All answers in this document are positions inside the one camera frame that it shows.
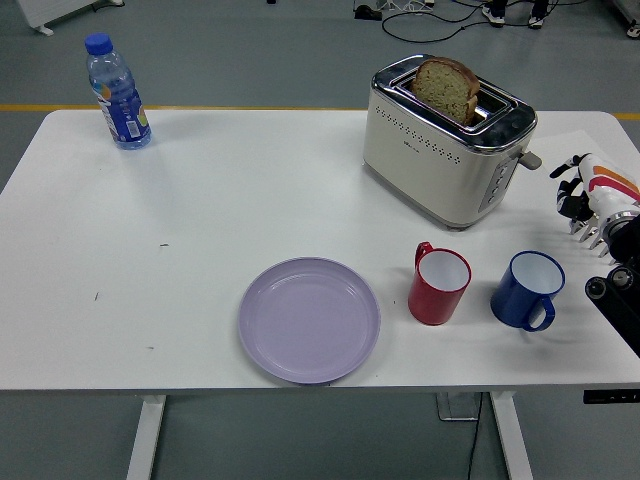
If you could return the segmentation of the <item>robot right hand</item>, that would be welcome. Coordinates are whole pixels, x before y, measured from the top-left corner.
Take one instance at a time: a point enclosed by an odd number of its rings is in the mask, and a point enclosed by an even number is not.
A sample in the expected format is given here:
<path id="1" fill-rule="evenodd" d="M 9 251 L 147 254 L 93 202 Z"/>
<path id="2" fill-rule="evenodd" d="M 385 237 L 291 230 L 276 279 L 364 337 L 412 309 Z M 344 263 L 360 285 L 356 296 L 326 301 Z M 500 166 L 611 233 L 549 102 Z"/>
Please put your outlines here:
<path id="1" fill-rule="evenodd" d="M 552 179 L 575 171 L 559 183 L 556 209 L 564 217 L 586 222 L 595 217 L 600 224 L 639 215 L 639 188 L 626 173 L 593 153 L 574 155 L 550 173 Z"/>

